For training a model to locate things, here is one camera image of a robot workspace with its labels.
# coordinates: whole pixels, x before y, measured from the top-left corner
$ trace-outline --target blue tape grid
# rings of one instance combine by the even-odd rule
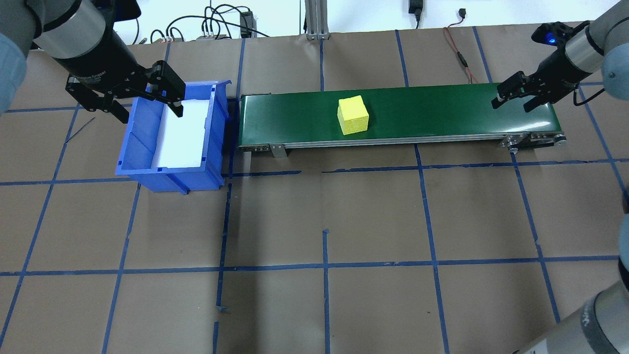
[[[485,67],[485,72],[487,73],[487,79],[490,83],[493,83],[493,79],[491,77],[491,73],[489,71],[489,66],[487,64],[487,58],[485,56],[485,51],[482,48],[481,39],[478,36],[478,31],[476,27],[473,27],[474,36],[476,37],[476,44],[478,44],[478,49],[481,53],[481,59],[483,66]],[[537,257],[540,262],[540,266],[542,268],[542,275],[544,277],[544,283],[546,284],[546,290],[548,292],[548,299],[550,301],[550,307],[553,312],[553,317],[555,318],[555,322],[559,323],[561,320],[559,316],[559,310],[557,309],[557,302],[555,301],[555,294],[552,290],[552,284],[550,283],[550,277],[548,275],[548,268],[546,267],[546,262],[544,260],[544,255],[542,252],[542,246],[538,242],[537,236],[537,228],[535,227],[535,221],[533,220],[533,213],[531,212],[531,206],[528,203],[528,197],[526,196],[526,190],[524,187],[524,182],[522,181],[522,175],[520,174],[520,167],[518,164],[518,160],[516,159],[514,154],[511,154],[511,162],[513,164],[513,169],[515,171],[516,178],[518,180],[518,185],[520,187],[520,194],[522,196],[522,202],[524,203],[524,208],[526,210],[526,216],[528,217],[529,227],[531,229],[531,233],[533,235],[533,241],[535,242],[535,248],[537,250]]]
[[[481,58],[483,61],[483,65],[486,70],[487,78],[489,82],[492,82],[491,73],[489,72],[489,67],[487,65],[487,60],[482,49],[481,40],[478,36],[478,32],[476,27],[472,28],[474,31],[474,35],[479,46],[479,51],[481,53]],[[398,43],[398,49],[400,54],[400,61],[403,70],[404,76],[404,84],[408,87],[408,75],[406,72],[406,64],[404,61],[404,53],[402,48],[402,43],[399,37],[399,32],[396,30],[396,40]],[[168,60],[170,52],[170,44],[167,46],[165,60]],[[245,40],[242,41],[242,47],[240,52],[240,63],[238,68],[238,82],[237,82],[237,97],[240,95],[240,85],[242,82],[242,64],[245,53]],[[324,77],[323,77],[323,41],[320,41],[320,76],[321,76],[321,90],[324,90]],[[601,85],[602,83],[582,83],[581,86],[594,86]],[[584,93],[581,89],[579,89],[582,99],[584,99]],[[67,136],[66,143],[72,138],[73,135],[70,135],[72,132],[72,128],[74,126],[74,122],[76,119],[77,112],[83,109],[79,105],[75,107],[59,107],[59,108],[33,108],[33,109],[20,109],[20,110],[9,110],[7,113],[21,113],[21,112],[36,112],[36,111],[60,111],[60,110],[74,110],[74,115],[72,118],[72,122],[70,124]],[[324,298],[325,298],[325,348],[326,353],[330,352],[330,309],[329,309],[329,286],[328,286],[328,270],[330,268],[361,268],[361,267],[385,267],[385,266],[432,266],[435,278],[435,291],[437,292],[437,302],[439,308],[439,316],[440,316],[440,324],[442,328],[442,336],[443,336],[443,344],[446,353],[449,353],[449,345],[447,339],[447,330],[445,325],[445,314],[443,309],[443,300],[441,296],[439,277],[438,277],[438,266],[439,265],[488,265],[488,264],[515,264],[515,263],[537,263],[539,262],[542,265],[542,271],[544,273],[544,279],[547,284],[548,295],[551,301],[551,305],[553,307],[553,312],[555,316],[555,320],[559,320],[559,314],[556,308],[556,304],[554,301],[554,296],[552,293],[552,287],[550,286],[550,279],[547,274],[545,264],[548,262],[568,262],[568,261],[613,261],[617,260],[617,255],[602,255],[602,256],[570,256],[570,257],[544,257],[541,247],[537,244],[537,232],[535,230],[535,224],[533,222],[532,214],[530,211],[530,206],[528,204],[528,199],[526,198],[526,191],[524,184],[521,180],[521,175],[519,171],[519,166],[543,166],[543,165],[554,165],[554,164],[589,164],[589,163],[610,163],[614,169],[615,175],[618,178],[618,182],[627,197],[627,192],[625,190],[624,183],[620,177],[618,169],[616,167],[616,163],[627,163],[629,159],[613,159],[608,149],[606,142],[604,141],[603,135],[596,123],[596,119],[589,107],[586,105],[586,110],[592,120],[594,128],[599,136],[599,139],[605,149],[605,152],[608,156],[607,159],[596,160],[596,161],[539,161],[539,162],[527,162],[527,163],[519,163],[514,156],[512,156],[512,161],[510,163],[486,163],[486,164],[456,164],[456,165],[428,165],[423,166],[421,164],[420,152],[417,144],[415,144],[415,152],[418,165],[417,166],[396,166],[396,167],[384,167],[384,168],[353,168],[353,169],[338,169],[335,171],[324,171],[323,173],[347,173],[347,172],[366,172],[366,171],[399,171],[399,170],[418,170],[420,174],[420,186],[422,192],[422,199],[424,203],[425,209],[425,217],[426,217],[426,226],[428,228],[428,237],[429,244],[431,248],[431,260],[430,261],[404,261],[404,262],[357,262],[357,263],[329,263],[327,257],[327,236],[328,231],[325,230],[323,232],[323,263],[308,263],[308,264],[296,264],[296,265],[277,265],[277,266],[225,266],[225,253],[226,253],[226,241],[227,241],[227,231],[228,231],[228,223],[229,223],[229,209],[230,209],[230,199],[231,199],[231,190],[232,184],[228,185],[228,193],[225,207],[225,219],[223,226],[223,244],[221,245],[221,261],[220,266],[218,267],[197,267],[197,268],[159,268],[159,269],[125,269],[125,258],[126,252],[128,249],[129,239],[128,236],[131,232],[131,228],[133,225],[133,218],[135,216],[135,210],[138,203],[138,197],[140,192],[140,186],[138,185],[138,189],[135,194],[135,198],[133,201],[133,207],[131,210],[131,216],[127,231],[127,237],[125,239],[125,245],[123,247],[123,254],[121,255],[120,265],[117,270],[59,270],[59,271],[27,271],[28,262],[30,260],[30,256],[32,254],[33,248],[35,246],[35,241],[39,229],[41,228],[42,220],[46,211],[46,207],[50,200],[50,195],[52,194],[52,190],[54,185],[56,184],[67,184],[67,183],[107,183],[107,182],[119,182],[119,181],[131,181],[129,178],[105,178],[105,179],[85,179],[85,180],[57,180],[58,170],[61,165],[61,161],[63,155],[65,154],[66,145],[64,144],[62,148],[62,152],[60,154],[57,167],[55,168],[55,174],[53,179],[50,181],[17,181],[17,182],[2,182],[0,186],[8,186],[8,185],[50,185],[48,189],[48,194],[44,202],[44,206],[42,207],[42,212],[40,214],[40,218],[38,219],[38,224],[33,235],[33,239],[31,241],[31,245],[29,251],[27,253],[25,263],[21,271],[14,272],[0,272],[0,277],[19,277],[18,284],[16,286],[16,290],[11,301],[11,305],[9,307],[9,311],[4,322],[2,333],[0,334],[0,347],[2,342],[4,341],[4,337],[6,335],[6,330],[9,325],[11,315],[13,313],[15,303],[17,301],[19,290],[21,288],[21,284],[23,282],[24,277],[29,276],[46,276],[46,275],[102,275],[102,274],[116,274],[116,286],[114,288],[114,295],[112,298],[111,308],[109,312],[108,324],[106,328],[105,339],[103,343],[102,353],[106,353],[109,334],[111,332],[111,323],[113,321],[113,315],[116,306],[116,300],[118,296],[118,291],[120,289],[121,277],[123,274],[157,274],[157,273],[193,273],[193,272],[218,272],[219,273],[219,282],[217,285],[217,301],[216,304],[221,308],[221,296],[222,296],[222,285],[223,285],[223,275],[226,271],[278,271],[278,270],[298,270],[298,269],[323,269],[324,270]],[[273,171],[273,172],[262,172],[262,173],[233,173],[233,151],[235,150],[235,144],[231,148],[230,154],[230,173],[227,175],[229,178],[238,178],[238,177],[255,177],[255,176],[276,176],[276,175],[290,175],[290,174],[299,174],[300,171]],[[506,258],[506,259],[483,259],[483,260],[437,260],[437,254],[434,245],[434,239],[432,235],[431,223],[430,223],[430,210],[428,207],[428,199],[426,196],[426,189],[423,178],[423,171],[426,169],[443,169],[443,168],[485,168],[485,167],[499,167],[499,166],[512,166],[516,171],[516,177],[518,178],[518,183],[520,185],[521,194],[523,197],[523,202],[525,204],[527,216],[530,221],[530,226],[533,233],[533,238],[536,243],[536,247],[538,249],[538,257],[537,258]],[[213,330],[213,353],[216,353],[217,345],[218,345],[218,328],[219,322],[216,321],[214,323]]]
[[[68,138],[72,134],[72,127],[74,127],[74,122],[77,119],[77,114],[79,113],[79,105],[77,104],[74,108],[74,114],[72,115],[72,120],[70,121],[70,125],[68,126],[68,131],[65,135],[65,142],[63,147],[61,148],[61,153],[59,154],[59,159],[57,160],[57,165],[55,167],[55,172],[52,176],[52,181],[57,179],[57,175],[59,174],[59,169],[61,168],[61,161],[64,159],[65,149],[67,148]],[[28,268],[28,263],[31,260],[31,255],[33,254],[33,249],[35,248],[35,242],[37,241],[37,236],[39,235],[39,231],[42,228],[43,217],[46,214],[46,208],[48,207],[48,202],[50,201],[50,195],[52,194],[52,190],[54,188],[54,184],[50,184],[48,187],[48,193],[46,194],[46,199],[44,200],[42,211],[40,212],[39,219],[37,220],[37,226],[35,227],[35,232],[33,233],[33,238],[31,239],[31,244],[28,247],[28,252],[26,254],[26,259],[24,260],[24,265],[22,266],[22,271],[19,275],[18,284],[13,293],[13,298],[11,299],[11,305],[9,306],[9,311],[6,315],[6,319],[4,320],[4,325],[2,328],[2,332],[0,333],[0,348],[2,348],[2,344],[4,343],[4,337],[6,336],[6,330],[9,328],[9,323],[11,322],[11,316],[13,315],[13,310],[15,309],[15,303],[18,300],[19,291],[22,288],[22,282],[24,281],[24,277],[26,276],[26,269]]]
[[[111,299],[111,306],[109,307],[109,316],[107,318],[107,327],[105,328],[105,338],[103,340],[103,349],[101,354],[107,353],[107,347],[109,345],[109,334],[111,333],[111,323],[114,319],[114,312],[116,310],[116,302],[118,301],[118,292],[120,291],[120,282],[122,281],[122,275],[125,269],[126,253],[129,249],[129,235],[133,228],[133,220],[135,219],[135,210],[138,207],[138,199],[140,198],[140,184],[135,190],[135,196],[133,198],[133,205],[131,206],[131,215],[129,216],[129,226],[126,229],[125,244],[122,249],[122,255],[120,256],[120,265],[118,266],[118,272],[116,276],[116,285],[114,286],[114,294]]]
[[[439,322],[441,324],[441,335],[443,339],[443,350],[446,354],[450,354],[450,345],[448,343],[448,332],[445,326],[445,313],[443,310],[443,299],[441,296],[441,283],[439,282],[439,263],[437,261],[437,251],[435,249],[435,239],[432,233],[432,223],[430,222],[430,209],[428,208],[428,195],[426,194],[426,185],[424,179],[424,169],[421,164],[420,150],[415,144],[415,158],[417,159],[417,168],[420,172],[420,188],[421,199],[424,205],[424,215],[426,217],[426,228],[428,229],[428,244],[430,245],[430,261],[433,267],[433,277],[435,279],[435,292],[437,293],[437,307],[439,310]]]
[[[325,325],[325,354],[330,354],[330,284],[328,282],[328,229],[323,230],[323,322]]]
[[[617,254],[599,256],[563,256],[544,257],[546,263],[560,262],[587,262],[587,261],[617,261]],[[490,258],[481,260],[437,260],[437,265],[505,265],[520,263],[537,263],[540,259],[534,258]],[[382,268],[400,266],[433,266],[432,260],[426,261],[381,261],[381,262],[341,262],[341,263],[301,263],[293,265],[269,265],[269,266],[204,266],[192,268],[141,268],[123,270],[123,274],[175,274],[175,273],[219,273],[234,271],[276,271],[276,270],[302,270],[302,269],[332,269],[332,268]],[[20,271],[0,271],[0,277],[19,277]],[[37,270],[26,271],[26,277],[40,277],[47,275],[103,275],[118,274],[117,269],[102,270]]]

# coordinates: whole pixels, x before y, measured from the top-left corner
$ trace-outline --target metal bracket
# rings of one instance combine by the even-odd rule
[[[269,145],[249,145],[241,146],[238,148],[242,152],[265,152],[270,151],[273,153],[273,157],[287,157],[286,147],[284,144],[269,144]]]
[[[532,134],[509,134],[504,137],[501,146],[506,147],[514,155],[520,149],[538,149],[539,147],[550,147],[562,145],[566,142],[562,132],[532,133]]]
[[[283,144],[272,144],[270,147],[271,152],[273,152],[273,157],[287,157],[286,149],[284,148]]]
[[[306,38],[328,39],[328,0],[306,0]]]

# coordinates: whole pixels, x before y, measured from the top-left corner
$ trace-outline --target blue tape line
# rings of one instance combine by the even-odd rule
[[[223,240],[221,242],[221,261],[219,265],[221,270],[218,273],[218,284],[216,286],[216,306],[221,305],[221,301],[223,298],[223,277],[225,275],[223,269],[225,267],[225,254],[227,252],[227,234],[230,225],[231,188],[232,184],[230,183],[227,186],[227,199],[225,201],[225,218],[223,219]]]
[[[94,119],[96,119],[96,117],[94,117],[94,118],[92,118],[92,119],[88,120],[88,121],[87,121],[87,123],[85,123],[85,124],[84,124],[81,128],[79,128],[79,129],[77,130],[77,132],[76,132],[76,133],[72,134],[72,136],[71,136],[71,137],[69,137],[69,138],[68,138],[68,140],[66,140],[66,141],[65,141],[65,142],[66,142],[66,144],[68,143],[68,141],[72,140],[72,138],[74,138],[75,136],[77,136],[77,134],[78,134],[78,133],[80,133],[80,132],[81,132],[81,130],[83,130],[83,128],[85,128],[88,124],[90,124],[91,122],[93,122],[93,121],[94,121]]]
[[[489,80],[490,83],[493,83],[494,80],[491,78],[491,73],[489,72],[489,66],[487,65],[487,58],[485,57],[485,51],[482,49],[481,38],[478,36],[478,30],[476,30],[476,26],[473,26],[472,30],[474,31],[474,36],[476,37],[476,44],[478,44],[478,50],[481,52],[482,64],[485,67],[487,80]]]
[[[406,73],[406,62],[404,61],[404,51],[402,50],[402,41],[399,39],[399,31],[395,30],[395,37],[398,40],[399,59],[402,62],[402,73],[404,74],[404,87],[408,87],[408,75]]]
[[[0,182],[0,186],[52,185],[53,181]]]
[[[325,322],[325,354],[330,354],[330,284],[328,282],[328,229],[323,230],[323,299]]]
[[[115,269],[86,269],[86,270],[38,270],[27,271],[28,277],[40,277],[45,275],[104,275],[118,274]]]
[[[617,254],[609,254],[603,256],[565,256],[565,257],[546,257],[546,262],[580,262],[580,261],[617,261]]]
[[[114,319],[114,312],[116,310],[116,303],[118,301],[118,292],[120,291],[120,282],[122,281],[122,275],[125,270],[125,260],[126,254],[129,250],[129,235],[131,234],[131,230],[133,228],[133,221],[135,220],[135,211],[138,207],[138,200],[140,198],[140,184],[138,183],[138,188],[135,190],[135,195],[133,197],[133,204],[131,205],[131,214],[129,215],[129,225],[126,229],[125,236],[125,245],[122,249],[122,255],[120,256],[120,265],[118,266],[118,275],[116,276],[116,285],[114,286],[114,294],[111,298],[111,307],[109,308],[109,317],[107,318],[107,327],[105,328],[105,338],[103,340],[103,350],[101,354],[107,353],[107,347],[109,345],[109,334],[111,333],[111,323]]]
[[[47,111],[71,111],[75,110],[73,107],[53,107],[53,108],[23,108],[19,110],[7,110],[5,113],[24,113],[24,112],[47,112]]]
[[[122,257],[120,257],[120,266],[118,267],[118,276],[116,277],[116,285],[114,286],[114,295],[111,299],[111,306],[109,307],[109,316],[107,318],[107,327],[105,328],[105,339],[103,340],[103,349],[101,354],[107,353],[107,347],[109,345],[109,334],[111,333],[111,323],[114,319],[114,311],[116,310],[116,302],[118,301],[118,292],[120,291],[120,281],[122,280],[123,269],[125,267],[126,252],[129,247],[129,238],[125,238],[125,246],[122,251]]]
[[[70,183],[103,183],[103,182],[129,182],[128,177],[120,178],[90,178],[86,180],[55,180],[55,181],[20,181],[0,182],[0,186],[29,186],[29,185],[66,185]]]
[[[232,177],[289,176],[291,174],[300,174],[300,173],[301,173],[301,170],[274,171],[274,172],[249,172],[249,173],[233,173]]]
[[[168,62],[168,56],[170,55],[170,42],[166,45],[166,55],[164,56],[164,61]]]
[[[242,39],[240,44],[240,58],[238,60],[238,81],[236,82],[236,99],[240,99],[240,85],[242,83],[242,63],[245,60],[245,42],[246,39]]]
[[[214,273],[221,271],[217,266],[202,266],[193,268],[154,268],[154,269],[125,269],[124,274],[175,274],[175,273]]]
[[[586,96],[583,93],[583,90],[581,88],[579,88],[579,94],[581,95],[581,100],[585,101]],[[620,185],[620,190],[623,192],[623,196],[625,197],[625,200],[629,203],[629,194],[627,193],[625,182],[623,182],[623,178],[620,176],[618,167],[614,163],[614,159],[611,156],[611,151],[609,147],[607,146],[607,142],[605,142],[605,138],[603,137],[603,133],[601,132],[601,129],[598,127],[598,123],[596,122],[596,117],[594,117],[594,113],[592,113],[592,109],[590,108],[589,103],[586,103],[585,107],[586,107],[587,114],[589,115],[590,120],[592,121],[592,125],[594,125],[594,129],[596,131],[596,134],[598,135],[598,139],[601,141],[601,144],[603,145],[603,149],[605,150],[605,154],[607,155],[608,162],[611,164],[611,168],[614,171],[614,174],[616,175],[616,179],[618,180],[618,184]]]
[[[214,322],[214,333],[212,334],[212,354],[218,350],[218,321]]]
[[[303,263],[297,265],[269,265],[269,266],[226,266],[224,271],[269,271],[269,270],[297,270],[324,268],[323,263]]]
[[[131,206],[131,216],[129,217],[129,225],[126,228],[126,236],[129,237],[131,234],[131,230],[133,229],[133,221],[135,220],[135,211],[138,208],[138,200],[140,199],[140,187],[141,184],[138,183],[138,188],[135,190],[135,196],[133,197],[133,205]]]
[[[602,164],[609,163],[609,160],[567,160],[567,161],[539,161],[539,162],[518,162],[519,166],[546,166],[546,165],[558,165],[558,164]]]
[[[245,61],[245,44],[246,39],[242,39],[240,44],[240,58],[238,60],[238,79],[236,81],[236,101],[240,99],[240,87],[242,85],[242,68]],[[228,167],[228,177],[233,178],[234,172],[234,156],[236,154],[236,146],[238,145],[238,133],[240,132],[240,102],[236,104],[235,117],[231,119],[231,147],[230,147],[230,163]]]
[[[489,260],[448,260],[437,261],[439,265],[501,265],[513,263],[536,263],[539,258],[494,258]]]
[[[133,180],[129,177],[119,177],[119,178],[88,178],[84,180],[57,180],[54,181],[54,185],[67,185],[71,183],[114,183],[114,182],[132,182]]]
[[[323,39],[319,40],[319,75],[321,76],[321,92],[324,92],[325,79],[323,77]]]
[[[445,312],[443,310],[443,298],[441,296],[441,283],[439,281],[437,251],[435,249],[435,239],[433,237],[432,223],[430,222],[430,209],[428,208],[428,195],[426,194],[424,171],[423,171],[423,166],[421,164],[420,150],[417,144],[415,144],[414,147],[415,147],[415,158],[417,159],[417,167],[420,172],[421,199],[424,205],[424,215],[426,217],[426,228],[428,229],[428,244],[430,245],[430,261],[432,263],[433,276],[435,278],[435,292],[437,293],[437,307],[439,310],[439,322],[441,324],[443,350],[445,354],[450,354],[450,345],[448,344],[448,331],[445,327]]]
[[[77,104],[76,107],[74,108],[74,114],[72,115],[72,120],[70,121],[70,125],[68,126],[68,131],[65,135],[64,141],[67,141],[68,137],[72,133],[72,128],[74,127],[74,122],[76,121],[78,112],[79,112],[79,105]],[[57,166],[55,167],[55,172],[52,177],[53,181],[57,179],[59,168],[61,167],[61,161],[64,159],[66,146],[67,144],[64,143],[63,147],[61,148],[61,152],[59,153]],[[50,196],[52,195],[53,187],[54,185],[52,184],[50,185],[50,187],[48,187],[48,193],[46,194],[46,199],[44,200],[42,211],[40,212],[39,219],[37,220],[37,226],[35,227],[33,238],[31,239],[31,244],[28,246],[28,252],[26,253],[26,259],[24,260],[22,271],[20,272],[18,284],[15,287],[15,292],[13,292],[11,305],[9,306],[9,311],[7,312],[6,318],[4,320],[2,332],[0,333],[0,348],[2,348],[2,344],[4,343],[4,337],[6,336],[6,330],[9,328],[9,322],[11,322],[11,316],[13,315],[13,310],[15,309],[15,303],[18,301],[19,291],[22,288],[22,282],[24,281],[24,277],[26,275],[26,269],[28,268],[28,263],[30,262],[31,256],[33,255],[33,249],[35,248],[35,243],[37,242],[37,236],[39,235],[40,229],[42,228],[43,217],[46,214],[46,208],[48,207],[48,203],[50,201]]]
[[[432,261],[328,263],[328,268],[379,268],[388,266],[431,266]]]
[[[617,254],[605,254],[599,256],[561,256],[544,257],[545,262],[578,262],[578,261],[616,261]],[[438,265],[500,265],[517,263],[536,263],[539,258],[489,258],[481,260],[438,260]],[[380,268],[394,266],[431,266],[432,261],[383,261],[383,262],[339,262],[339,263],[301,263],[294,265],[269,265],[269,266],[205,266],[191,268],[141,268],[125,269],[124,274],[171,274],[171,273],[214,273],[223,271],[273,271],[273,270],[300,270],[327,268]],[[102,270],[37,270],[27,271],[25,276],[46,275],[107,275],[118,274],[115,269]],[[20,271],[0,271],[0,277],[17,277]]]
[[[597,81],[595,83],[579,83],[579,86],[600,86],[603,85],[602,81]]]
[[[375,171],[413,171],[417,166],[396,166],[396,167],[369,167],[369,168],[339,168],[334,171],[324,171],[321,173],[346,173],[346,172],[375,172]]]
[[[434,164],[422,166],[422,169],[442,169],[442,168],[477,168],[477,167],[505,167],[512,166],[512,163],[478,163],[478,164]]]
[[[524,202],[524,208],[526,210],[526,216],[528,217],[528,224],[531,228],[531,233],[533,234],[533,241],[535,242],[535,248],[537,249],[537,256],[542,266],[542,274],[544,276],[544,282],[546,283],[546,290],[548,290],[548,298],[550,300],[550,306],[552,308],[553,315],[555,316],[555,322],[559,323],[559,310],[557,309],[557,303],[555,301],[555,295],[552,290],[552,285],[550,284],[550,277],[548,276],[548,270],[546,268],[546,262],[544,261],[544,255],[542,252],[542,246],[539,243],[537,228],[535,227],[535,222],[533,221],[533,213],[531,212],[531,206],[528,202],[528,197],[526,195],[526,190],[524,188],[524,182],[522,181],[522,175],[520,174],[520,168],[518,167],[518,161],[515,158],[514,154],[511,154],[511,160],[513,161],[513,169],[515,170],[516,178],[518,179],[518,184],[520,186],[520,194],[522,195],[522,201]]]

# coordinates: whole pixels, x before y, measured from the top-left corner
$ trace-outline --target red wire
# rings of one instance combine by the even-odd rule
[[[455,52],[460,52],[460,51],[459,51],[459,48],[457,48],[457,44],[454,42],[454,38],[452,38],[452,34],[450,33],[449,28],[451,26],[460,25],[463,22],[463,20],[464,18],[462,18],[459,22],[449,24],[448,27],[443,27],[443,31],[448,35],[448,37],[450,37],[450,41],[452,42],[452,47],[454,48]],[[476,83],[478,83],[478,80],[476,79],[474,74],[472,74],[472,70],[470,70],[469,67],[466,67],[465,69],[470,74],[470,82],[474,80]]]
[[[467,72],[469,72],[469,73],[470,73],[470,77],[471,77],[471,78],[473,78],[473,79],[474,79],[474,81],[476,81],[476,83],[478,83],[478,80],[476,79],[476,77],[474,76],[474,74],[472,74],[472,71],[470,70],[470,68],[469,68],[469,67],[467,67],[466,69],[467,69]]]

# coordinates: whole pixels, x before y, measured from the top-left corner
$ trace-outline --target power adapter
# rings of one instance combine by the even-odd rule
[[[409,0],[408,13],[415,14],[418,24],[420,22],[421,11],[424,10],[424,0]]]
[[[257,30],[255,18],[253,17],[253,12],[244,11],[242,13],[242,16],[240,17],[240,26],[246,27],[240,28],[240,38],[257,37],[255,32],[249,30],[249,28],[252,30]]]

